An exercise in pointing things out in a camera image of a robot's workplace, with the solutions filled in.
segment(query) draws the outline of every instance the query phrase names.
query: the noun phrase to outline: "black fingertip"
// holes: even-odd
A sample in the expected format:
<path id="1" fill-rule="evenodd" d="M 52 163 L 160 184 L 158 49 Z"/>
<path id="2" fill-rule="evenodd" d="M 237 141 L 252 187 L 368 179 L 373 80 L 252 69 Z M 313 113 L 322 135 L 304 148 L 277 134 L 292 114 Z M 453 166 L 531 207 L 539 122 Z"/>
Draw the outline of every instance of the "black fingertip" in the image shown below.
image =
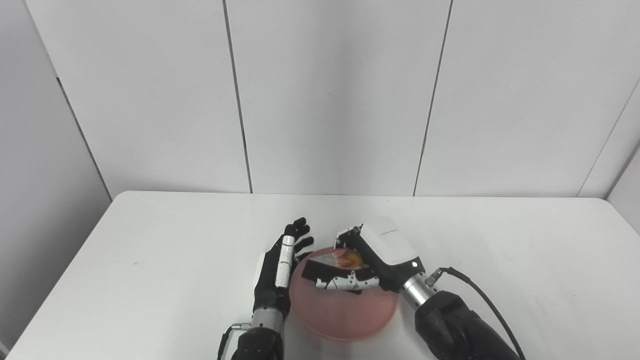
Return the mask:
<path id="1" fill-rule="evenodd" d="M 301 217 L 301 218 L 297 219 L 296 221 L 294 221 L 293 225 L 295 225 L 296 227 L 301 227 L 302 225 L 305 225 L 306 223 L 307 223 L 307 218 Z"/>
<path id="2" fill-rule="evenodd" d="M 301 237 L 305 234 L 308 234 L 309 231 L 311 231 L 311 227 L 309 225 L 304 225 L 303 227 L 298 228 L 298 230 L 296 231 L 296 235 L 298 237 Z"/>
<path id="3" fill-rule="evenodd" d="M 284 228 L 284 234 L 293 236 L 293 237 L 298 237 L 298 228 L 294 224 L 289 224 L 287 225 L 287 227 Z"/>
<path id="4" fill-rule="evenodd" d="M 313 236 L 309 236 L 308 238 L 304 238 L 304 239 L 298 241 L 295 245 L 293 245 L 293 252 L 299 252 L 303 248 L 308 247 L 308 246 L 313 245 L 313 244 L 314 244 L 314 238 L 313 238 Z"/>

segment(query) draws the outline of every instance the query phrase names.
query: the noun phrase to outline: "silver metal wrist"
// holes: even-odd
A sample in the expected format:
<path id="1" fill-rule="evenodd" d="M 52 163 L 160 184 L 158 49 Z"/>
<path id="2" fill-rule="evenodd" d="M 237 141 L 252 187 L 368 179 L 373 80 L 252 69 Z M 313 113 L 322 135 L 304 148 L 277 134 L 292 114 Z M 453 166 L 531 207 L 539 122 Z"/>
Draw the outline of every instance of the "silver metal wrist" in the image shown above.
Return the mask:
<path id="1" fill-rule="evenodd" d="M 427 283 L 430 282 L 429 275 L 420 272 L 411 276 L 404 283 L 400 293 L 414 310 L 424 304 L 428 298 L 438 291 L 436 288 L 427 285 Z"/>
<path id="2" fill-rule="evenodd" d="M 280 332 L 284 323 L 284 316 L 274 307 L 260 307 L 253 312 L 251 327 L 266 327 Z"/>

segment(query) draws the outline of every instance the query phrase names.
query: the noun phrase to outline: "black arm cover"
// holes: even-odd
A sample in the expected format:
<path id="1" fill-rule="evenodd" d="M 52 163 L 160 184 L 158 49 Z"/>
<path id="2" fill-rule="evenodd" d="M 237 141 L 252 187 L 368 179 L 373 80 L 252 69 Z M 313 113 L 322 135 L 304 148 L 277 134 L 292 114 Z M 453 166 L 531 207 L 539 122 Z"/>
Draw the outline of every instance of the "black arm cover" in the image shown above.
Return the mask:
<path id="1" fill-rule="evenodd" d="M 440 360 L 519 360 L 456 294 L 439 291 L 415 312 L 415 330 Z"/>
<path id="2" fill-rule="evenodd" d="M 232 360 L 283 360 L 280 334 L 266 327 L 254 327 L 238 338 Z"/>
<path id="3" fill-rule="evenodd" d="M 282 237 L 264 255 L 264 262 L 258 283 L 253 289 L 253 311 L 259 307 L 274 307 L 287 317 L 291 308 L 291 301 L 288 296 L 288 288 L 276 288 L 276 272 L 278 271 L 278 259 L 280 258 L 280 248 L 282 247 Z"/>

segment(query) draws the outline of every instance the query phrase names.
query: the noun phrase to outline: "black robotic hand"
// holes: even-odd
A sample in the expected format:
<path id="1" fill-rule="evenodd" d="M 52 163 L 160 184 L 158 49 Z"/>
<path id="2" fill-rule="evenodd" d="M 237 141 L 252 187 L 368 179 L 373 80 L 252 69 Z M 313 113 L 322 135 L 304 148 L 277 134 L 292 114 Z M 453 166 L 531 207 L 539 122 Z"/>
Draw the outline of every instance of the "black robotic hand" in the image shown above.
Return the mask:
<path id="1" fill-rule="evenodd" d="M 307 219 L 299 218 L 293 224 L 287 225 L 271 250 L 265 253 L 260 278 L 253 290 L 255 299 L 251 329 L 238 338 L 238 348 L 232 360 L 282 360 L 284 358 L 280 331 L 282 322 L 291 308 L 288 283 L 300 261 L 311 253 L 300 253 L 302 249 L 314 243 L 311 236 L 300 239 L 309 231 Z M 294 255 L 292 259 L 287 258 L 283 262 L 281 250 L 288 246 L 291 247 Z M 284 277 L 284 281 L 283 279 L 276 281 L 279 265 L 280 270 L 284 270 L 284 274 L 280 274 Z"/>
<path id="2" fill-rule="evenodd" d="M 253 302 L 254 311 L 259 307 L 266 306 L 279 310 L 284 317 L 289 314 L 291 308 L 289 289 L 276 286 L 276 273 L 278 271 L 278 263 L 280 262 L 280 250 L 283 246 L 282 240 L 284 236 L 292 236 L 297 241 L 295 245 L 293 245 L 293 252 L 297 254 L 305 247 L 311 246 L 314 243 L 314 239 L 311 236 L 300 240 L 300 238 L 308 234 L 309 231 L 310 227 L 307 225 L 307 219 L 303 217 L 299 218 L 294 221 L 293 224 L 285 227 L 284 233 L 280 235 L 278 241 L 273 244 L 271 250 L 266 252 L 264 262 L 262 263 L 262 270 L 260 271 L 260 278 L 253 291 L 255 297 Z M 294 255 L 289 276 L 293 274 L 293 271 L 300 261 L 310 253 L 311 252 L 302 252 Z"/>

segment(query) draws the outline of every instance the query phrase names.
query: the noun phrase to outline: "black cable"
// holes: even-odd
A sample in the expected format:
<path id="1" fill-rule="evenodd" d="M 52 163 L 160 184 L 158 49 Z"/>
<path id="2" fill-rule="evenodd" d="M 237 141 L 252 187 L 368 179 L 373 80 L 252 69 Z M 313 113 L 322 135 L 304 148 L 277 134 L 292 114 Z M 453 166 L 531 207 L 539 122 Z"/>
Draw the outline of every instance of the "black cable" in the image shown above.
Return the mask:
<path id="1" fill-rule="evenodd" d="M 220 339 L 220 347 L 218 348 L 218 360 L 222 360 L 222 354 L 225 353 L 225 348 L 227 347 L 227 340 L 229 340 L 229 334 L 231 334 L 231 326 L 227 329 L 227 331 L 222 334 L 222 339 Z"/>
<path id="2" fill-rule="evenodd" d="M 522 352 L 522 349 L 520 348 L 520 344 L 518 344 L 518 340 L 516 340 L 516 337 L 513 335 L 513 332 L 509 328 L 509 325 L 507 325 L 507 321 L 504 320 L 504 318 L 500 314 L 500 311 L 498 311 L 498 309 L 495 307 L 495 305 L 493 305 L 493 302 L 491 302 L 491 300 L 489 300 L 489 297 L 486 296 L 484 291 L 482 291 L 478 285 L 476 285 L 473 281 L 471 281 L 471 279 L 469 279 L 468 276 L 466 276 L 465 274 L 457 271 L 456 269 L 454 269 L 452 267 L 440 268 L 440 270 L 442 272 L 446 272 L 447 274 L 455 276 L 455 277 L 459 278 L 460 280 L 466 282 L 467 284 L 469 284 L 469 286 L 471 286 L 474 290 L 476 290 L 478 292 L 478 294 L 480 294 L 480 296 L 487 303 L 487 305 L 489 305 L 489 307 L 491 308 L 491 310 L 495 314 L 495 317 L 497 317 L 498 320 L 500 320 L 500 323 L 502 324 L 502 327 L 507 332 L 507 335 L 509 335 L 509 339 L 511 339 L 511 342 L 513 343 L 513 346 L 516 348 L 516 352 L 518 353 L 518 357 L 520 357 L 521 360 L 526 360 L 525 357 L 524 357 L 524 353 Z"/>

